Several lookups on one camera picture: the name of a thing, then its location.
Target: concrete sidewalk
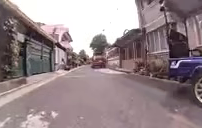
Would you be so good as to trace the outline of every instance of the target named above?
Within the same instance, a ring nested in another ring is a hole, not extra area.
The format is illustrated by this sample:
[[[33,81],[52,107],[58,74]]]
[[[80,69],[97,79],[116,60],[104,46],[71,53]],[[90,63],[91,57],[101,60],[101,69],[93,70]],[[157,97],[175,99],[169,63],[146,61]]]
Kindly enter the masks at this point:
[[[43,74],[33,75],[29,77],[21,77],[18,79],[0,82],[0,95],[5,95],[8,92],[17,90],[17,88],[21,88],[22,86],[36,84],[43,80],[58,77],[65,73],[67,73],[67,71],[59,70],[56,72],[43,73]]]

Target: white wall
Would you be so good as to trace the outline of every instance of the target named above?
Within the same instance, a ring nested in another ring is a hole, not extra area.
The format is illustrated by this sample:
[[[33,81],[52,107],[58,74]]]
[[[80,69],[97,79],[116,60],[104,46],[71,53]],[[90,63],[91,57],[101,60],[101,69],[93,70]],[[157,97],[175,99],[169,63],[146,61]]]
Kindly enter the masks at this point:
[[[55,69],[57,70],[60,66],[66,65],[67,53],[60,48],[55,48]]]

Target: gutter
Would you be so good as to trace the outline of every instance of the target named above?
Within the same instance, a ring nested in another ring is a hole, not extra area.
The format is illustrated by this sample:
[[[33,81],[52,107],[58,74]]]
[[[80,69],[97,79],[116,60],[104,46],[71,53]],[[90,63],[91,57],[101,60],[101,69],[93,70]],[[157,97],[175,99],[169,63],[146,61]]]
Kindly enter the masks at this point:
[[[16,17],[20,18],[20,20],[23,23],[25,23],[28,27],[32,28],[42,36],[46,37],[53,44],[57,43],[57,41],[53,37],[51,37],[45,31],[43,31],[36,23],[34,23],[28,16],[26,16],[26,14],[24,14],[20,9],[16,7],[16,5],[11,3],[9,0],[0,0],[0,5],[10,10]]]

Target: tree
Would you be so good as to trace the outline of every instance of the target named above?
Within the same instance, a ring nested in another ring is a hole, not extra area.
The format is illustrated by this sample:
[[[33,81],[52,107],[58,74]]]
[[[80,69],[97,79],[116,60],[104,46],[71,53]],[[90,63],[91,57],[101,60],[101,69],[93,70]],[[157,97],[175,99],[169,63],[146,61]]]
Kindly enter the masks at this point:
[[[107,43],[106,36],[103,34],[94,36],[90,43],[90,48],[92,48],[94,52],[103,53],[107,46],[109,46],[109,44]]]
[[[87,61],[87,54],[86,54],[86,52],[85,52],[84,49],[82,49],[82,50],[79,52],[79,57],[80,57],[81,59],[83,59],[84,61]]]

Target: awning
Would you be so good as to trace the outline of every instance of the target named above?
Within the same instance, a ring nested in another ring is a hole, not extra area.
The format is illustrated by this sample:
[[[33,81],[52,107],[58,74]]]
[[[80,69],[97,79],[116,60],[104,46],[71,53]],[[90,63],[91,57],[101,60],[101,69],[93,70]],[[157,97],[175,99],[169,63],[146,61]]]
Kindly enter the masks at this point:
[[[202,13],[202,0],[165,0],[165,6],[181,18]]]
[[[125,35],[118,38],[113,44],[114,47],[124,47],[128,43],[131,43],[135,40],[139,40],[142,38],[142,30],[141,29],[132,29],[128,31]]]

